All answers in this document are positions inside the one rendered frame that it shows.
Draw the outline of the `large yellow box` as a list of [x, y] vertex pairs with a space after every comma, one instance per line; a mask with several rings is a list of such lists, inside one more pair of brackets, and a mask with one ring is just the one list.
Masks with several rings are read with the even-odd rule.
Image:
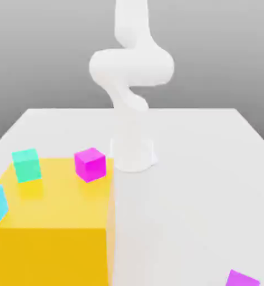
[[0, 222], [0, 286], [112, 286], [113, 160], [86, 183], [71, 158], [40, 161], [42, 178], [0, 177], [8, 212]]

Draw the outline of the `small purple cube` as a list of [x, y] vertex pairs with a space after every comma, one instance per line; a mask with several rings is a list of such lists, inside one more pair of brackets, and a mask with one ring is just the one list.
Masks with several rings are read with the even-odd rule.
[[260, 286], [260, 281], [232, 269], [225, 286]]

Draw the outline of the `small magenta cube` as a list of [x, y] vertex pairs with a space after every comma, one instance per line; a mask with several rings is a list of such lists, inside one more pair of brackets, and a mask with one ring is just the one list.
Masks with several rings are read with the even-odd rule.
[[74, 154], [76, 174], [86, 183], [106, 176], [106, 157], [94, 147]]

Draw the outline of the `small green cube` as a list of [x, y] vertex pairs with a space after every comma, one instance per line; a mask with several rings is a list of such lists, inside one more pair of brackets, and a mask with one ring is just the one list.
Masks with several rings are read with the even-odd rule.
[[36, 149], [15, 151], [12, 153], [12, 159], [19, 183], [42, 178], [40, 161]]

